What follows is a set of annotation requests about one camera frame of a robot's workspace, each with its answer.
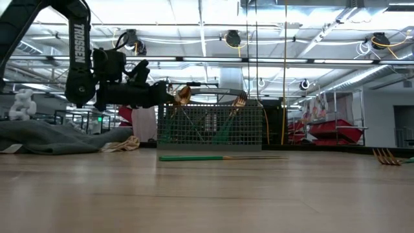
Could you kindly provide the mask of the gold fork green handle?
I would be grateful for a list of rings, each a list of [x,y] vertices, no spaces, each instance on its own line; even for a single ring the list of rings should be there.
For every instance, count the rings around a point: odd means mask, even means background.
[[[222,141],[223,142],[228,142],[229,128],[232,125],[234,116],[236,116],[239,108],[243,107],[244,105],[245,105],[245,101],[240,96],[238,96],[234,100],[234,102],[232,104],[232,106],[234,108],[230,111],[229,117],[228,117],[227,121],[225,122],[224,129],[223,129],[223,132],[222,132]]]
[[[247,94],[243,91],[239,96],[245,101],[245,105],[246,105],[246,102],[247,102]],[[222,132],[223,132],[223,129],[224,129],[224,125],[225,125],[225,123],[222,125],[221,129],[216,133],[216,135],[212,139],[213,144],[226,144],[227,143],[227,142],[223,142],[222,141]]]
[[[402,166],[403,164],[414,164],[414,157],[406,160],[398,160],[387,148],[373,148],[375,159],[382,165]]]

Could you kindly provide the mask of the gold spoon green handle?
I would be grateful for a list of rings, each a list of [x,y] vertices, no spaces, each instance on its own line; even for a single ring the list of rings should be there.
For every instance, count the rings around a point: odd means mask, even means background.
[[[175,95],[175,103],[177,105],[186,105],[190,102],[191,98],[191,87],[185,86]]]

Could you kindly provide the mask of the white lumpy object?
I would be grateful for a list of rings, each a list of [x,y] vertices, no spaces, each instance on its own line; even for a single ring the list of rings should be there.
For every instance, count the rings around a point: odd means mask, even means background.
[[[34,94],[31,89],[20,89],[15,95],[15,100],[9,110],[10,120],[29,120],[32,115],[36,114],[37,105],[32,100]]]

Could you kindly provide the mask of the white cloth label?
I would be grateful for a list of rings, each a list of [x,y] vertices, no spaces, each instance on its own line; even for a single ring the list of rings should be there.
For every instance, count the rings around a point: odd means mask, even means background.
[[[0,150],[1,154],[14,154],[17,153],[23,147],[22,144],[12,144],[4,150]]]

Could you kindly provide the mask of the black upright cabinet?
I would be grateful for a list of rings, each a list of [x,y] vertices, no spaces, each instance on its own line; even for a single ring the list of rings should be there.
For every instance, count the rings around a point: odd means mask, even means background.
[[[263,105],[263,144],[280,145],[283,127],[283,109],[280,99],[261,100]]]

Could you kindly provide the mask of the grey folded cloth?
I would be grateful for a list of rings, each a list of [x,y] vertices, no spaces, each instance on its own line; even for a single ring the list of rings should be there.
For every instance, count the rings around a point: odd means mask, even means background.
[[[133,131],[114,128],[88,135],[70,125],[52,125],[39,120],[0,121],[0,151],[19,145],[18,153],[70,155],[94,153],[110,142],[124,142]]]

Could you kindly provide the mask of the gold knife green handle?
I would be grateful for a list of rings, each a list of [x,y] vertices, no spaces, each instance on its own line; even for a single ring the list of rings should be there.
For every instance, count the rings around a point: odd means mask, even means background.
[[[260,160],[260,159],[287,159],[280,156],[160,156],[159,161],[224,161],[224,160]]]

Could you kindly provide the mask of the white round column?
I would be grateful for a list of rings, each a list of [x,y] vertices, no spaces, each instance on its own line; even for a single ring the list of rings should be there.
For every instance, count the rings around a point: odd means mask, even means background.
[[[221,97],[222,102],[235,100],[236,94],[240,94],[244,90],[241,68],[221,68],[219,88],[230,90],[230,94]]]

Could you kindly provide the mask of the red bin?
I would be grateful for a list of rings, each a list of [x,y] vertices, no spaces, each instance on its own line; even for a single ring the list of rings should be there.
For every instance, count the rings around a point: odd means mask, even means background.
[[[127,106],[121,106],[118,115],[122,118],[120,127],[132,127],[132,109]]]

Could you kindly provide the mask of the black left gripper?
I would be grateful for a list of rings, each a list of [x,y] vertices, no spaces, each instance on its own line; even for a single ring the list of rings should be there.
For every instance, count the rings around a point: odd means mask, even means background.
[[[132,108],[149,108],[154,105],[175,104],[175,97],[168,93],[165,81],[144,86],[132,86],[126,83],[105,84],[96,93],[96,108],[106,110],[109,104],[129,105]]]

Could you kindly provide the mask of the long ceiling light bar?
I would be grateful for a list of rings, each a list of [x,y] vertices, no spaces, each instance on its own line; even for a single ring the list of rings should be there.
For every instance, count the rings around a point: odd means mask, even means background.
[[[335,59],[303,59],[303,58],[221,58],[221,57],[173,57],[173,56],[127,56],[127,61],[179,61],[206,63],[292,63],[292,64],[335,64],[335,65],[414,65],[414,60],[335,60]]]

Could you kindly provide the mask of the pale pink panel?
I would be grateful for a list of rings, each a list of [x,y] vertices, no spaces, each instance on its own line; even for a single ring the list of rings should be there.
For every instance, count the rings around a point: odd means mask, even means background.
[[[133,134],[140,142],[157,140],[155,107],[133,109],[131,113]]]

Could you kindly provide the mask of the metal rack red bins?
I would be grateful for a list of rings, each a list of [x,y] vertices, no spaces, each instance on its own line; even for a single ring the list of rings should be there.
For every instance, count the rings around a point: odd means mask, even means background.
[[[365,146],[363,90],[322,92],[298,100],[287,114],[287,143]]]

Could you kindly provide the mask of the beige cloth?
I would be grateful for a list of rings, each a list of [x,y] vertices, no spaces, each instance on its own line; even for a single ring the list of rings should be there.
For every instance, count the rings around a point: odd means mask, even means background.
[[[133,151],[137,150],[140,146],[140,141],[135,136],[130,136],[123,142],[108,142],[101,149],[101,152],[117,152],[117,151]]]

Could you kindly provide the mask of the grey mesh cutlery basket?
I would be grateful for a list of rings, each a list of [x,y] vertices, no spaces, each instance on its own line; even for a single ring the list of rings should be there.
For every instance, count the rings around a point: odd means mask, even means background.
[[[160,150],[260,151],[263,107],[242,90],[196,88],[188,103],[158,107]]]

